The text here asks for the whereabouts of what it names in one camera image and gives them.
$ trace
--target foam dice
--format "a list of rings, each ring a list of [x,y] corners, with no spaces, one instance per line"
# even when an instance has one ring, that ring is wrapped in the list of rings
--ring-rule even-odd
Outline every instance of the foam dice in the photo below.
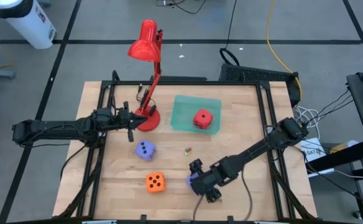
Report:
[[[145,177],[145,188],[150,193],[164,191],[166,187],[165,187],[165,178],[163,178],[163,173],[155,172],[152,174],[148,174]]]
[[[146,140],[141,140],[137,143],[135,150],[138,156],[148,161],[153,158],[155,151],[155,144]]]
[[[194,125],[199,129],[207,129],[211,125],[213,115],[206,109],[200,109],[194,116]]]
[[[197,178],[198,177],[198,174],[197,173],[194,173],[194,174],[191,174],[187,177],[186,179],[186,183],[187,183],[187,186],[188,188],[193,192],[193,189],[191,188],[191,180],[194,179],[194,178]]]

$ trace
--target orange dice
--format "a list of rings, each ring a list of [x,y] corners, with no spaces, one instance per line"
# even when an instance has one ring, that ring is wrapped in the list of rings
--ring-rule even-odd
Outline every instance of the orange dice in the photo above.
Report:
[[[155,172],[145,176],[145,187],[150,193],[164,191],[166,187],[163,173]]]

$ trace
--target white container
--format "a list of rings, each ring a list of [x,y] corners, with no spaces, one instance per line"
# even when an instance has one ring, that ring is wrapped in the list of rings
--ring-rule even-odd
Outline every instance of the white container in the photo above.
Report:
[[[53,45],[56,29],[37,0],[0,0],[0,18],[5,19],[36,49]]]

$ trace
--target lamp arm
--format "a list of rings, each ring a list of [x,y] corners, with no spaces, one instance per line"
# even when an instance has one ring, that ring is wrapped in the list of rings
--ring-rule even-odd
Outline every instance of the lamp arm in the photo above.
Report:
[[[161,46],[162,46],[162,36],[163,36],[163,31],[159,30],[158,34],[157,34],[157,46],[158,46],[158,49],[159,49],[160,52],[161,52]],[[157,86],[157,83],[158,83],[160,77],[161,77],[161,63],[160,62],[154,62],[154,80],[153,80],[153,82],[151,84],[151,88],[150,88],[149,93],[145,97],[143,107],[142,107],[142,111],[145,111],[147,109],[147,106],[150,103],[152,93],[154,92],[155,87]]]

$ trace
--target wooden table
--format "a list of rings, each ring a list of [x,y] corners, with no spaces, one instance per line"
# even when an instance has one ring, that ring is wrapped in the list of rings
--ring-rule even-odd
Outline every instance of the wooden table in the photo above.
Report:
[[[77,118],[88,116],[96,109],[100,84],[85,83]],[[277,120],[291,117],[292,109],[285,84],[271,83],[271,87]],[[137,86],[117,85],[117,106],[123,101],[128,101],[131,110],[138,108],[136,93]],[[170,120],[175,95],[220,99],[222,114],[219,132],[207,135],[173,130]],[[135,142],[127,140],[126,130],[108,132],[95,219],[136,220],[140,219],[141,214],[146,214],[149,220],[191,220],[199,197],[186,185],[185,179],[190,174],[189,163],[200,158],[203,170],[208,170],[209,166],[220,158],[238,154],[263,138],[254,86],[158,85],[153,99],[157,102],[161,115],[157,129],[147,133],[134,131]],[[267,122],[270,124],[269,117],[267,110]],[[135,155],[134,149],[141,139],[157,145],[153,161],[147,162]],[[82,143],[72,141],[68,157],[81,146]],[[185,155],[186,147],[192,148],[189,156]],[[87,153],[88,150],[84,150],[66,166],[58,190],[54,215],[61,213],[79,191]],[[315,205],[302,154],[290,148],[285,151],[284,156],[292,191],[315,216]],[[152,172],[164,173],[166,191],[157,194],[147,192],[144,179]],[[267,156],[263,154],[248,163],[244,173],[253,198],[250,220],[276,220]],[[246,216],[249,198],[241,175],[229,185],[221,187],[220,191],[223,196],[216,203],[203,201],[196,215],[197,220],[225,220],[228,215],[233,215],[235,220],[242,220]],[[283,199],[284,214],[287,214],[281,188],[280,195]],[[87,214],[87,207],[85,206],[84,214]]]

